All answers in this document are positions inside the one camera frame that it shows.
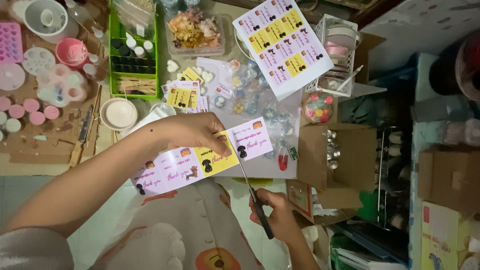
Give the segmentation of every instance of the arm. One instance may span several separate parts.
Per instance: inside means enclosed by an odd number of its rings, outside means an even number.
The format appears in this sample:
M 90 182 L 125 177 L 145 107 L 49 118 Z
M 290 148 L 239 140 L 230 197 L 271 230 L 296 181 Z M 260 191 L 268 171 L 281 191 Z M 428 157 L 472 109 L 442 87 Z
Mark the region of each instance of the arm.
M 68 237 L 162 150 L 203 146 L 228 155 L 228 148 L 212 136 L 223 130 L 213 113 L 181 114 L 152 122 L 53 178 L 24 203 L 4 232 L 44 227 Z
M 292 269 L 320 270 L 308 247 L 307 240 L 305 240 L 300 227 L 293 217 L 285 193 L 273 193 L 263 188 L 257 189 L 255 193 L 266 205 L 273 208 L 272 213 L 267 217 L 268 225 L 270 225 L 275 238 L 285 242 L 287 245 L 292 261 Z M 252 198 L 250 198 L 250 208 L 252 209 L 250 220 L 262 225 L 253 208 Z

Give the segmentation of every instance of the wooden handle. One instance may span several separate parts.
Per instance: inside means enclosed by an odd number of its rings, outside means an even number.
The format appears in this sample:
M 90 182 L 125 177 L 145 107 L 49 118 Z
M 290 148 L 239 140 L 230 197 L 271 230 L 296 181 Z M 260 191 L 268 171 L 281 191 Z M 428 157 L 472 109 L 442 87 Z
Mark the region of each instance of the wooden handle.
M 77 142 L 77 144 L 75 144 L 75 148 L 72 151 L 72 155 L 70 156 L 70 163 L 68 164 L 70 167 L 75 167 L 78 163 L 80 163 L 83 150 L 84 144 L 82 142 Z

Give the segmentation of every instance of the yellow sticker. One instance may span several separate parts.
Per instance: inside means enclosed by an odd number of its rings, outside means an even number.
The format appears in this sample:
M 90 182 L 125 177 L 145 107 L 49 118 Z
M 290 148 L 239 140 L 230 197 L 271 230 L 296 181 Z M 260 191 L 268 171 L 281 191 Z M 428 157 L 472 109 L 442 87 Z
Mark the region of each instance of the yellow sticker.
M 190 101 L 190 90 L 184 88 L 170 87 L 167 105 L 184 109 Z
M 292 77 L 295 77 L 300 72 L 307 69 L 307 64 L 300 56 L 299 53 L 295 54 L 294 56 L 288 58 L 285 62 L 285 66 L 287 67 L 288 72 Z
M 206 147 L 196 147 L 193 150 L 197 155 L 198 161 L 202 166 L 202 172 L 205 177 L 216 174 L 223 170 L 226 170 L 230 167 L 233 167 L 239 163 L 237 155 L 235 155 L 235 150 L 233 149 L 232 143 L 228 139 L 227 131 L 222 131 L 214 135 L 217 140 L 225 143 L 232 154 L 228 157 L 221 157 L 214 151 Z
M 200 84 L 204 83 L 203 79 L 195 73 L 191 68 L 187 68 L 179 78 L 180 81 L 199 81 Z
M 283 23 L 283 26 L 287 30 L 289 34 L 293 33 L 298 28 L 306 25 L 302 20 L 301 17 L 296 9 L 293 9 L 289 13 L 285 14 L 280 20 Z
M 273 41 L 273 43 L 278 42 L 287 35 L 285 28 L 279 20 L 275 20 L 273 23 L 267 26 L 265 28 L 265 31 L 267 32 L 268 37 L 271 41 Z
M 257 31 L 257 33 L 251 35 L 248 40 L 256 53 L 260 53 L 272 45 L 265 29 Z
M 192 109 L 196 109 L 197 108 L 197 97 L 198 97 L 197 90 L 195 90 L 195 89 L 189 89 L 189 90 L 190 90 L 190 101 L 188 102 L 187 107 L 192 108 Z

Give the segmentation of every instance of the hand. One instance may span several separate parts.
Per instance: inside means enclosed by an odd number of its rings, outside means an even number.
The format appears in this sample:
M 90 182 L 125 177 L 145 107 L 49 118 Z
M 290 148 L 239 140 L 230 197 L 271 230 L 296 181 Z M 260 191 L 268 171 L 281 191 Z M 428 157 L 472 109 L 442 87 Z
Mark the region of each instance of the hand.
M 300 227 L 295 221 L 292 210 L 288 205 L 287 195 L 285 195 L 285 193 L 274 193 L 263 188 L 257 189 L 255 193 L 259 200 L 264 202 L 265 205 L 273 208 L 273 212 L 269 217 L 267 217 L 267 221 L 275 238 L 285 242 L 288 245 L 299 239 L 299 233 L 301 237 L 303 237 Z M 251 196 L 249 206 L 252 209 L 250 220 L 262 225 L 257 216 L 255 208 L 253 207 L 253 200 Z
M 221 156 L 231 155 L 227 145 L 213 136 L 225 130 L 213 112 L 169 116 L 148 124 L 147 129 L 155 131 L 169 149 L 207 147 Z

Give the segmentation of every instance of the dachshund image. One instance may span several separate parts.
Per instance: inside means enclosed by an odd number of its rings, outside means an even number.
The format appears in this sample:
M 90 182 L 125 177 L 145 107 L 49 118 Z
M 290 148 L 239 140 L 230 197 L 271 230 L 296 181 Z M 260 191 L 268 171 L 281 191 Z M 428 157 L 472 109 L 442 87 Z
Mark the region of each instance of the dachshund image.
M 187 181 L 190 179 L 190 177 L 195 177 L 195 178 L 198 177 L 197 166 L 192 166 L 192 167 L 190 168 L 190 171 L 192 171 L 192 174 L 188 174 L 188 175 L 186 176 L 186 180 L 187 180 Z
M 142 186 L 142 184 L 137 184 L 136 187 L 140 191 L 140 195 L 145 195 L 144 186 Z
M 240 158 L 244 159 L 247 157 L 247 152 L 245 152 L 245 146 L 241 145 L 237 148 L 237 151 L 240 152 Z
M 202 166 L 205 166 L 205 172 L 213 171 L 212 166 L 210 166 L 210 160 L 203 160 L 202 161 Z

